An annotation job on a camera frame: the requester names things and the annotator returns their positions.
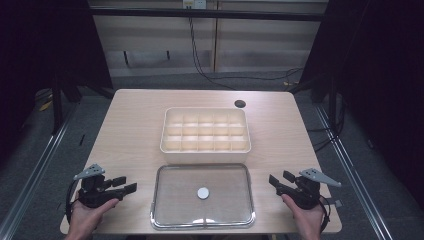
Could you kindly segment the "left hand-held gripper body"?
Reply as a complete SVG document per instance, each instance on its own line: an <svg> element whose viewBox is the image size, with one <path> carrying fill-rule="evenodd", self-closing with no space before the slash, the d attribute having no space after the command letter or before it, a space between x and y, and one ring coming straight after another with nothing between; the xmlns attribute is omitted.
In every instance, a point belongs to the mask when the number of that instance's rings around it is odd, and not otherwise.
<svg viewBox="0 0 424 240"><path fill-rule="evenodd" d="M105 170L98 164L92 164L74 176L74 180L81 181L78 190L78 200L89 208L98 208L114 198L111 191L105 187Z"/></svg>

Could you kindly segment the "aluminium floor rail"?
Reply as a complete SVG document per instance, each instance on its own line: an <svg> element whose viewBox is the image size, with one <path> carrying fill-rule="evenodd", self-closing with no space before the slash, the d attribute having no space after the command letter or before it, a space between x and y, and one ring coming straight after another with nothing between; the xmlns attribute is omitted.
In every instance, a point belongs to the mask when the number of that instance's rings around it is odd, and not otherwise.
<svg viewBox="0 0 424 240"><path fill-rule="evenodd" d="M315 109L377 238L379 240L394 240L386 221L366 189L364 182L356 170L342 140L333 130L330 129L329 116L324 107L318 105Z"/></svg>
<svg viewBox="0 0 424 240"><path fill-rule="evenodd" d="M0 240L12 240L72 120L77 104L64 109L54 127L54 111L36 111L24 126L24 136L7 166L0 171Z"/></svg>

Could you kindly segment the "person's left hand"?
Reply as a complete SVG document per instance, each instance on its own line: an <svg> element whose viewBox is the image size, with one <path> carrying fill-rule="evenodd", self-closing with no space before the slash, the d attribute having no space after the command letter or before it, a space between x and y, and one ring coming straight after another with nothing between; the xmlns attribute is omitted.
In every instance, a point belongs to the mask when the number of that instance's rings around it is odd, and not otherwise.
<svg viewBox="0 0 424 240"><path fill-rule="evenodd" d="M118 199L111 199L98 208L89 208L80 201L75 201L72 205L71 222L67 235L92 234L101 222L103 215L118 203Z"/></svg>

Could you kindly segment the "black curtain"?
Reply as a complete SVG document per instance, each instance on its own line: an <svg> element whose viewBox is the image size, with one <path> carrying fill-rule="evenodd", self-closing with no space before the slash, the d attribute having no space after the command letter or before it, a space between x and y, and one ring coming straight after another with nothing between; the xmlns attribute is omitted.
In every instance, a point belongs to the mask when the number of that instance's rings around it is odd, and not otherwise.
<svg viewBox="0 0 424 240"><path fill-rule="evenodd" d="M300 85L335 89L424 209L424 0L328 0Z"/></svg>
<svg viewBox="0 0 424 240"><path fill-rule="evenodd" d="M35 95L112 88L88 0L0 0L0 168L22 139Z"/></svg>

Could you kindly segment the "white wall power outlet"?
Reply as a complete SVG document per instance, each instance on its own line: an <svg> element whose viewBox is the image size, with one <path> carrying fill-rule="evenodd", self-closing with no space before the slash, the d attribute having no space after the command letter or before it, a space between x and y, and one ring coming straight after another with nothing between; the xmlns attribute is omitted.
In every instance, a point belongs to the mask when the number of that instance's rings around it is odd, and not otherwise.
<svg viewBox="0 0 424 240"><path fill-rule="evenodd" d="M184 9L206 10L207 1L206 0L182 0L182 6Z"/></svg>

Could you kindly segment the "black horizontal metal bar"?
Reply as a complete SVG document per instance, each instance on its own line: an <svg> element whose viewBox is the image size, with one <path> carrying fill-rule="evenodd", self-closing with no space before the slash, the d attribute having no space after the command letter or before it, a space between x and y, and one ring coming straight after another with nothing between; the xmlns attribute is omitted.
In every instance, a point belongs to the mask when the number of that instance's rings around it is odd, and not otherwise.
<svg viewBox="0 0 424 240"><path fill-rule="evenodd" d="M249 20L282 20L322 22L327 19L323 14L252 12L198 9L144 9L144 8L112 8L92 7L92 15L102 16L140 16L140 17L186 17L215 19L249 19Z"/></svg>

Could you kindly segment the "white compartment storage box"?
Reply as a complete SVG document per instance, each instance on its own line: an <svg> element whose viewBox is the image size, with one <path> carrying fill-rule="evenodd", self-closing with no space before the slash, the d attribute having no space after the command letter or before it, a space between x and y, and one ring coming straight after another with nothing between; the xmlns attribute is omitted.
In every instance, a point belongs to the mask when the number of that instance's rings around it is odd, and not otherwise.
<svg viewBox="0 0 424 240"><path fill-rule="evenodd" d="M169 164L244 163L251 151L245 111L169 108L164 116L160 150Z"/></svg>

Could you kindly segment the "clear lid with white knob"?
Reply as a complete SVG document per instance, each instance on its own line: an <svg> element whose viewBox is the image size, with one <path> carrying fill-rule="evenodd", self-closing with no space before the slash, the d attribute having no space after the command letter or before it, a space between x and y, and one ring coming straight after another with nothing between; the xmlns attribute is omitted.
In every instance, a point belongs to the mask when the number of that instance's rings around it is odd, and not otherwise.
<svg viewBox="0 0 424 240"><path fill-rule="evenodd" d="M167 165L157 171L150 220L158 230L244 228L255 218L243 164Z"/></svg>

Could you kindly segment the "black metal stand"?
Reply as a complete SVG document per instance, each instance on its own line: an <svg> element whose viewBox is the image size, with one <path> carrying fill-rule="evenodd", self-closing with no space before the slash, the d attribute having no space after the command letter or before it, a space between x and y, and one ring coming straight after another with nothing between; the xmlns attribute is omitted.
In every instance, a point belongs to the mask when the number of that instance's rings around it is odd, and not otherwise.
<svg viewBox="0 0 424 240"><path fill-rule="evenodd" d="M63 124L61 88L57 77L52 80L52 103L54 115L52 134L55 135Z"/></svg>
<svg viewBox="0 0 424 240"><path fill-rule="evenodd" d="M337 98L337 88L334 77L331 77L330 80L330 89L329 89L329 108L328 108L328 119L330 129L334 132L336 131L336 98Z"/></svg>

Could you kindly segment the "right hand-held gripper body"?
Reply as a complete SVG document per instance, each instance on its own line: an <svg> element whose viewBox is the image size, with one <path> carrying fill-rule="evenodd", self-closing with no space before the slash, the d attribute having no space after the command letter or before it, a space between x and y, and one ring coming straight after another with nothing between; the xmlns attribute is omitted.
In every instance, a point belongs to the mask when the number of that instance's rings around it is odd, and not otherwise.
<svg viewBox="0 0 424 240"><path fill-rule="evenodd" d="M276 190L276 194L278 196L282 196L283 194L290 196L296 205L304 210L313 209L320 203L321 184L327 184L335 187L342 186L339 181L330 178L314 168L302 170L299 172L299 176L295 177L295 188L291 188L281 183L282 189Z"/></svg>

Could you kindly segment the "person's right hand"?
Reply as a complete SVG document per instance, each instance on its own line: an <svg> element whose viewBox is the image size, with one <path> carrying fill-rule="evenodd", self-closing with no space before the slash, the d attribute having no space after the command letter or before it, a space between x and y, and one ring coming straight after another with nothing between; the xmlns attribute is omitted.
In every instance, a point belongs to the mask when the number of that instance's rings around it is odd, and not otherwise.
<svg viewBox="0 0 424 240"><path fill-rule="evenodd" d="M304 235L321 235L321 223L324 218L324 212L320 206L316 206L310 210L304 210L299 208L290 196L283 194L281 198L293 214L298 233Z"/></svg>

